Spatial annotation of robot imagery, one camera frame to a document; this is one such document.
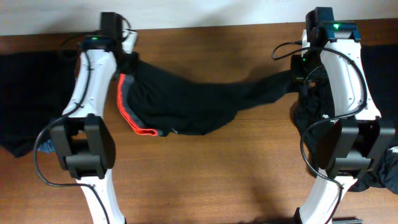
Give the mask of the black leggings red waistband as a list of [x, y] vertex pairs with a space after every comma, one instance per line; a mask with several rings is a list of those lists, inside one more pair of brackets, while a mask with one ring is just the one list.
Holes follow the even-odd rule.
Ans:
[[205, 135], [238, 111], [275, 103], [298, 90], [291, 71], [237, 83], [194, 83], [142, 60], [119, 76], [117, 105], [136, 134]]

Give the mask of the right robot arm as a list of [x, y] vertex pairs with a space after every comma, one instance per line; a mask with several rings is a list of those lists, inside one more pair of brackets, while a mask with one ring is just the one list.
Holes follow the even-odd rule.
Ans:
[[395, 135], [382, 119], [366, 83], [361, 36], [353, 22], [338, 22], [330, 7], [316, 7], [306, 17], [301, 57], [304, 67], [326, 71], [335, 115], [310, 125], [333, 126], [317, 144], [316, 175], [305, 203], [296, 209], [296, 223], [333, 223], [342, 198], [367, 171], [373, 170]]

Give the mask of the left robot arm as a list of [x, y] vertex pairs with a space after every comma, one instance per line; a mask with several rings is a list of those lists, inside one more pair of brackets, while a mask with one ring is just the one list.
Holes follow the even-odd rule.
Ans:
[[136, 34], [116, 12], [102, 12], [99, 31], [80, 45], [80, 69], [72, 97], [49, 129], [58, 161], [82, 189], [94, 223], [125, 223], [114, 191], [116, 146], [103, 115], [108, 87], [128, 63]]

